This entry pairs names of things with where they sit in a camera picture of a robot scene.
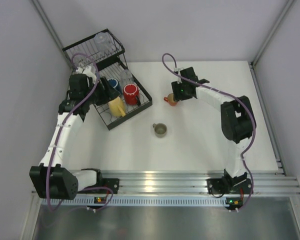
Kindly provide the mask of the red mug black handle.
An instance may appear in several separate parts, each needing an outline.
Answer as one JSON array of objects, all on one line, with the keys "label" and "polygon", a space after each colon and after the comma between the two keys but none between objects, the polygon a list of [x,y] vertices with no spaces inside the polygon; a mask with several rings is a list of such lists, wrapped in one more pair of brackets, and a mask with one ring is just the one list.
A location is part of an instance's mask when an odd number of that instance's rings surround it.
[{"label": "red mug black handle", "polygon": [[123,88],[124,100],[128,105],[141,105],[139,88],[134,83],[126,84]]}]

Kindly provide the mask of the orange small cup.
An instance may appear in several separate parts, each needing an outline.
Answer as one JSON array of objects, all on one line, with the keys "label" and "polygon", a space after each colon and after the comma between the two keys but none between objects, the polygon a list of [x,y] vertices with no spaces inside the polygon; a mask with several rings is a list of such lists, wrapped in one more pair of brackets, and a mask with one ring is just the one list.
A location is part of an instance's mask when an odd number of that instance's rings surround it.
[{"label": "orange small cup", "polygon": [[175,99],[174,99],[174,94],[173,93],[170,93],[168,96],[165,96],[164,98],[163,98],[163,100],[165,101],[165,102],[167,102],[170,106],[176,106],[177,104],[178,104],[178,102],[177,101],[175,101]]}]

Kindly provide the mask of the dark blue mug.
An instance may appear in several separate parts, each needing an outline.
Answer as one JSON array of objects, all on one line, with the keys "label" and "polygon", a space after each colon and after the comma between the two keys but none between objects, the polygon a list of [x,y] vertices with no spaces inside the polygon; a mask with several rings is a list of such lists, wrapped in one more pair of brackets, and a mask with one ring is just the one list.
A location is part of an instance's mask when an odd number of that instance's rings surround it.
[{"label": "dark blue mug", "polygon": [[108,81],[108,83],[110,84],[111,87],[113,87],[120,94],[122,94],[121,85],[120,85],[119,81],[116,78],[109,78],[107,81]]}]

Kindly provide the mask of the clear glass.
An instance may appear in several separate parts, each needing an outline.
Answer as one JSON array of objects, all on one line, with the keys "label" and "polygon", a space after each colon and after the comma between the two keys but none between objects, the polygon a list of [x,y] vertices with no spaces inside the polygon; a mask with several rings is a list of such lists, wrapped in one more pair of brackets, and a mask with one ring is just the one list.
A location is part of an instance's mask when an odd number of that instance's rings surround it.
[{"label": "clear glass", "polygon": [[107,53],[112,51],[112,42],[106,32],[100,32],[93,38],[99,52]]},{"label": "clear glass", "polygon": [[134,82],[133,74],[128,69],[124,69],[119,76],[120,76],[120,84],[122,87],[128,84],[132,84]]},{"label": "clear glass", "polygon": [[73,65],[76,67],[76,68],[83,68],[86,66],[86,57],[81,55],[81,54],[78,54],[76,56],[73,57]]}]

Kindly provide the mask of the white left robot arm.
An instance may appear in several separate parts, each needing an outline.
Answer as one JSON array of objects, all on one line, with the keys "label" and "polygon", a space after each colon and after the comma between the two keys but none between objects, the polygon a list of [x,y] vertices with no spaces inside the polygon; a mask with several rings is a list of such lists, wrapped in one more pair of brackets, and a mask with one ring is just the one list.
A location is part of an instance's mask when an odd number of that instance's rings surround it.
[{"label": "white left robot arm", "polygon": [[106,191],[100,169],[68,170],[75,138],[92,105],[102,106],[119,97],[102,76],[77,73],[69,77],[69,90],[58,106],[57,124],[47,151],[37,166],[29,171],[30,179],[42,199],[73,200],[77,193]]}]

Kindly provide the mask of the yellow mug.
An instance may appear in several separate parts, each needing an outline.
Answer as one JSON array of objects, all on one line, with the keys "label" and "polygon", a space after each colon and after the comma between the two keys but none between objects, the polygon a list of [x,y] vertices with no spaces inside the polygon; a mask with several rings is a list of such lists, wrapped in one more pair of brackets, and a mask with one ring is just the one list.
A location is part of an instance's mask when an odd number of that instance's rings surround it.
[{"label": "yellow mug", "polygon": [[117,98],[109,101],[107,104],[108,104],[110,113],[114,117],[119,118],[119,117],[124,117],[126,115],[126,107],[124,105],[124,102],[122,101],[122,99],[119,96]]}]

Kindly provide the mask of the olive green small cup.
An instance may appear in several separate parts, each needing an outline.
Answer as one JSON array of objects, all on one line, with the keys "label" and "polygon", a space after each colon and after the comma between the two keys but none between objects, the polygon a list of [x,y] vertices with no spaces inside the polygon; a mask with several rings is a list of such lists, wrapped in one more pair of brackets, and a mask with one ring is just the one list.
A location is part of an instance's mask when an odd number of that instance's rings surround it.
[{"label": "olive green small cup", "polygon": [[163,138],[166,136],[168,128],[164,123],[153,123],[152,127],[156,137]]}]

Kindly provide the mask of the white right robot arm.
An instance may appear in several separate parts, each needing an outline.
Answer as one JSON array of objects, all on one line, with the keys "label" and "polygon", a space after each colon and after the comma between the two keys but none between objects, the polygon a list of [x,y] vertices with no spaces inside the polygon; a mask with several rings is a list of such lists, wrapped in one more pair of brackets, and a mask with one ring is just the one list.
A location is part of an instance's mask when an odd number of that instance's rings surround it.
[{"label": "white right robot arm", "polygon": [[244,154],[255,139],[257,127],[250,100],[247,96],[233,97],[209,87],[208,80],[199,80],[192,67],[174,68],[178,80],[171,87],[174,101],[198,99],[220,113],[221,132],[227,140],[226,167],[220,178],[207,180],[210,195],[221,198],[225,194],[251,196],[254,182],[247,169]]}]

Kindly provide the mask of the black wire dish rack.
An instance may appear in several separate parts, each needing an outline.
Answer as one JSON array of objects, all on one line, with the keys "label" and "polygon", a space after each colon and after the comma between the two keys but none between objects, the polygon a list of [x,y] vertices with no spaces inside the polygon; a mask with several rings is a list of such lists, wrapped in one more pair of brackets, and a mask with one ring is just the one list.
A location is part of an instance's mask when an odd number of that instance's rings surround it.
[{"label": "black wire dish rack", "polygon": [[[94,37],[98,33],[108,34],[110,41],[112,42],[111,52],[102,53],[98,51],[96,43],[94,41]],[[84,66],[84,68],[96,64],[99,70],[99,74],[102,77],[105,77],[107,79],[115,78],[119,81],[121,86],[120,73],[123,70],[130,70],[125,57],[125,48],[110,30],[104,29],[98,33],[88,36],[76,43],[73,43],[63,48],[62,51],[64,52],[68,60],[71,61],[72,64],[73,58],[76,55],[85,56],[86,65]],[[136,84],[139,89],[140,105],[128,105],[127,103],[124,103],[126,109],[126,116],[113,116],[110,112],[108,104],[94,106],[95,110],[101,117],[108,130],[119,126],[120,124],[124,123],[125,121],[131,119],[132,117],[141,113],[145,109],[149,108],[153,104],[152,97],[134,75],[133,80],[133,84]]]}]

